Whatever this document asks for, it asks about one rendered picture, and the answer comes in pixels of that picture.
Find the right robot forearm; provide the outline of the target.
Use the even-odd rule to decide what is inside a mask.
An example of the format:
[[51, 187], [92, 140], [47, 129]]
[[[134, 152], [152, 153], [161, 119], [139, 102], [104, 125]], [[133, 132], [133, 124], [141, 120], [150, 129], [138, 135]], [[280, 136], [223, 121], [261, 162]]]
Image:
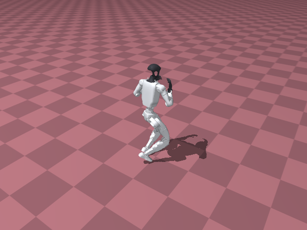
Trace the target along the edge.
[[167, 94], [169, 96], [169, 99], [170, 99], [170, 102], [171, 104], [173, 105], [173, 95], [172, 95], [172, 91], [170, 93], [168, 93], [168, 90], [167, 90]]

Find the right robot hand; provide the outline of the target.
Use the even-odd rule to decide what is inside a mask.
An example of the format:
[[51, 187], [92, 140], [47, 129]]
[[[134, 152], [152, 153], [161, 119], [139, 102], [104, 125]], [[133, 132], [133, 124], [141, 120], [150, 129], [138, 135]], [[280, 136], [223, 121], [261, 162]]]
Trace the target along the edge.
[[167, 81], [169, 83], [169, 88], [167, 90], [168, 90], [168, 93], [170, 93], [172, 91], [172, 84], [171, 84], [171, 80], [169, 78], [167, 78]]

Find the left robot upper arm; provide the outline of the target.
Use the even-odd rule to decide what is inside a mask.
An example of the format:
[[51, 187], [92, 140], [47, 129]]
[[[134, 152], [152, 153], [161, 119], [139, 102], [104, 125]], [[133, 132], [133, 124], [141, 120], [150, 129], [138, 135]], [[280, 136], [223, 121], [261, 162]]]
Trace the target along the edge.
[[133, 92], [133, 94], [136, 96], [136, 97], [139, 97], [140, 96], [140, 90], [142, 89], [142, 83], [145, 79], [141, 79], [139, 80], [139, 84], [137, 85], [135, 91]]

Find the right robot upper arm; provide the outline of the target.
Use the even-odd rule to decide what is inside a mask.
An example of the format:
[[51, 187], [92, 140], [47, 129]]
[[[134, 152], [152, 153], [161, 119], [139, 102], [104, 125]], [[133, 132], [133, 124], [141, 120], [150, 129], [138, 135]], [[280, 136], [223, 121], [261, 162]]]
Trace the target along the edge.
[[166, 92], [166, 88], [164, 85], [162, 84], [157, 84], [156, 85], [156, 89], [157, 89], [157, 92], [160, 93], [163, 97], [163, 99], [165, 100], [165, 104], [167, 107], [170, 107], [172, 106], [171, 102], [170, 102], [170, 99], [169, 99], [169, 96]]

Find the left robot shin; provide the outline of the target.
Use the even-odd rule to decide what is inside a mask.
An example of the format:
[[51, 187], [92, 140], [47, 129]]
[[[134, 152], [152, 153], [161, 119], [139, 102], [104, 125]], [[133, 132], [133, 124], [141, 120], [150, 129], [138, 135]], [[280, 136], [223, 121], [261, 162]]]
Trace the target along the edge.
[[158, 139], [158, 137], [160, 136], [161, 134], [156, 131], [156, 128], [152, 131], [152, 134], [150, 136], [150, 139], [146, 145], [147, 149], [150, 148], [150, 146]]

